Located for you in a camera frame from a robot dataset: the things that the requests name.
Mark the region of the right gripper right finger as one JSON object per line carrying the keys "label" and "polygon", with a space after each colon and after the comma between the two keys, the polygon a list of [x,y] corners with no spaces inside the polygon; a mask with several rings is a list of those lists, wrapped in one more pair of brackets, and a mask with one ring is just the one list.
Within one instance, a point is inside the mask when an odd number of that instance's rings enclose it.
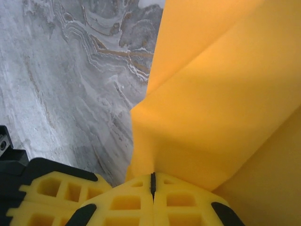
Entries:
{"label": "right gripper right finger", "polygon": [[225,199],[164,173],[153,173],[154,226],[245,226]]}

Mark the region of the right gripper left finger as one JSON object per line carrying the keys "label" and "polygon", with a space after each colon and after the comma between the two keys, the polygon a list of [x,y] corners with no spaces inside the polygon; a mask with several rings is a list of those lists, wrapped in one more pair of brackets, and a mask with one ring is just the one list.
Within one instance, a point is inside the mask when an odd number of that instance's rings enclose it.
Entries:
{"label": "right gripper left finger", "polygon": [[85,201],[69,226],[153,226],[154,173]]}

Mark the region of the orange cloth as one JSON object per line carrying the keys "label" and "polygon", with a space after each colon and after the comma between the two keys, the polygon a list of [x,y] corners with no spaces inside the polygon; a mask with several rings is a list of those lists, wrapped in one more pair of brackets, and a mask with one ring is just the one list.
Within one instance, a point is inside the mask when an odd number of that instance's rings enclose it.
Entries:
{"label": "orange cloth", "polygon": [[162,172],[248,226],[301,226],[301,0],[166,0],[127,179]]}

